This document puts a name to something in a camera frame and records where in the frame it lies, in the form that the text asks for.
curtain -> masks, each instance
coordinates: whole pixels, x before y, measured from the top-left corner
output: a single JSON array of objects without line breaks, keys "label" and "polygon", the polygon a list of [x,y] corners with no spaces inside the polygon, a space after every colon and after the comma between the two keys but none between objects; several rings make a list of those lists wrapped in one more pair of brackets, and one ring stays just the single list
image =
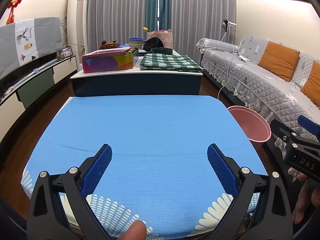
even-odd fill
[{"label": "curtain", "polygon": [[171,12],[170,12],[170,0],[159,0],[160,8],[160,19],[159,19],[159,30],[170,29]]},{"label": "curtain", "polygon": [[146,0],[145,27],[147,27],[150,32],[158,30],[158,0]]},{"label": "curtain", "polygon": [[99,49],[103,40],[126,44],[143,37],[146,0],[88,0],[88,49]]},{"label": "curtain", "polygon": [[[196,43],[202,38],[221,40],[223,19],[236,22],[236,0],[171,0],[173,45],[181,55],[200,63]],[[235,28],[230,28],[225,42],[234,42]]]}]

gray quilted sofa cover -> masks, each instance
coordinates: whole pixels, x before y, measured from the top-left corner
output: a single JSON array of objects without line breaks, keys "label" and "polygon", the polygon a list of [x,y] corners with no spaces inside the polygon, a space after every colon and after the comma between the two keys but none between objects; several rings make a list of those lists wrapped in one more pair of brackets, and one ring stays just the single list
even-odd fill
[{"label": "gray quilted sofa cover", "polygon": [[[304,115],[313,122],[320,123],[319,108],[300,91],[310,75],[313,61],[320,61],[297,49],[300,51],[299,61],[291,81],[286,82],[257,65],[268,41],[248,36],[242,39],[240,46],[235,46],[221,41],[201,39],[196,47],[204,54],[201,66],[219,83],[227,85],[226,87],[246,106],[261,114],[269,123],[276,118],[302,137],[316,139],[298,125],[297,119],[299,115]],[[250,61],[244,63],[238,58],[239,55]]]}]

green cabinet drawer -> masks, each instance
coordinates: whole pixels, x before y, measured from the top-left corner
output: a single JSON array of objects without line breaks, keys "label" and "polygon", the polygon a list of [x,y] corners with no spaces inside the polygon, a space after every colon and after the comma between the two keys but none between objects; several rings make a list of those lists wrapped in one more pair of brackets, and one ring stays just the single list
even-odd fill
[{"label": "green cabinet drawer", "polygon": [[20,101],[27,109],[34,101],[36,101],[44,92],[54,86],[52,68],[39,74],[29,82],[18,89]]}]

silver screw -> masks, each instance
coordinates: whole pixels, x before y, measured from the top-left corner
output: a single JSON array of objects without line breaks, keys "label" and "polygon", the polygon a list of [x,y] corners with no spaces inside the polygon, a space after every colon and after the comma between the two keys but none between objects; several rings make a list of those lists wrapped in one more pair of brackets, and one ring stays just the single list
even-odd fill
[{"label": "silver screw", "polygon": [[279,173],[276,172],[276,171],[274,171],[274,172],[272,173],[272,176],[275,177],[275,178],[279,178],[279,177],[280,177]]},{"label": "silver screw", "polygon": [[77,167],[72,167],[72,168],[70,168],[70,170],[69,170],[69,172],[70,172],[71,174],[75,174],[77,171],[78,171],[78,168],[77,168]]},{"label": "silver screw", "polygon": [[250,173],[250,170],[249,170],[247,167],[243,167],[243,168],[241,169],[241,171],[242,171],[244,174]]},{"label": "silver screw", "polygon": [[41,178],[44,178],[45,176],[47,176],[47,173],[46,173],[45,171],[43,171],[43,172],[40,173],[40,177],[41,177]]}]

blue gripper pad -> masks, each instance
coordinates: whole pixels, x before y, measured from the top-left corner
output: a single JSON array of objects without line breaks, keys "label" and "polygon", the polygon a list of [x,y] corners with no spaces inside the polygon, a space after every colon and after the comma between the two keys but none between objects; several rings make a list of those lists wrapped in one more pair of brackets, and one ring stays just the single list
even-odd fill
[{"label": "blue gripper pad", "polygon": [[319,135],[319,126],[309,120],[308,118],[304,117],[303,115],[300,115],[298,117],[298,124],[302,126],[304,129],[312,133],[313,135]]},{"label": "blue gripper pad", "polygon": [[235,198],[239,193],[235,174],[213,145],[208,147],[207,154],[208,161],[216,173],[223,189],[227,194],[230,194]]},{"label": "blue gripper pad", "polygon": [[82,178],[81,194],[84,198],[93,194],[112,158],[112,149],[109,145],[100,149],[99,152],[99,156]]}]

